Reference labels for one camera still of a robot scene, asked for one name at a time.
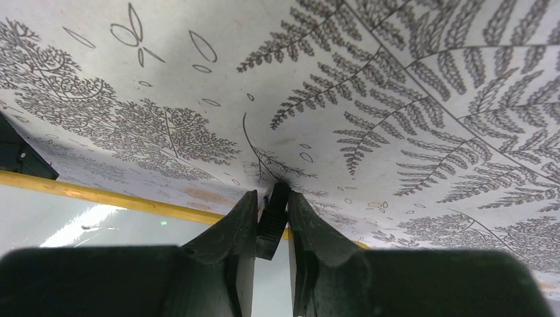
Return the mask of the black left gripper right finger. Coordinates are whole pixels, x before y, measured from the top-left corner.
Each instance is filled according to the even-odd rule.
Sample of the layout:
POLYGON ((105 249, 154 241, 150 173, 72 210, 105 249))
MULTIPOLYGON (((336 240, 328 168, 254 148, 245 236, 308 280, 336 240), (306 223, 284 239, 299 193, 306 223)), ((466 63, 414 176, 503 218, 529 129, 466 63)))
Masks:
POLYGON ((366 250, 300 193, 287 202, 294 316, 551 316, 504 252, 366 250))

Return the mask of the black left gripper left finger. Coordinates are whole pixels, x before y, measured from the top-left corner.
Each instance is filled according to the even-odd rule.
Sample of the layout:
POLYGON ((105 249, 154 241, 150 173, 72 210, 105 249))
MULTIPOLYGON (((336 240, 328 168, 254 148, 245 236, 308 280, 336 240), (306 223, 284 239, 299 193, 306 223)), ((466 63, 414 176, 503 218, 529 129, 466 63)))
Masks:
POLYGON ((182 246, 22 248, 1 258, 2 316, 250 316, 258 195, 182 246))

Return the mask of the yellow framed whiteboard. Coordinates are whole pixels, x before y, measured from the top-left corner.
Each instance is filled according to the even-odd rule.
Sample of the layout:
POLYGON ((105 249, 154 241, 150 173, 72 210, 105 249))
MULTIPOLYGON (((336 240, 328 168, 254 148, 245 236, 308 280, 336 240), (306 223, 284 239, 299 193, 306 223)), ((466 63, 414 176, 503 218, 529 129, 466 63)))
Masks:
POLYGON ((115 206, 116 195, 22 174, 1 174, 1 253, 28 247, 180 245, 201 222, 115 206))

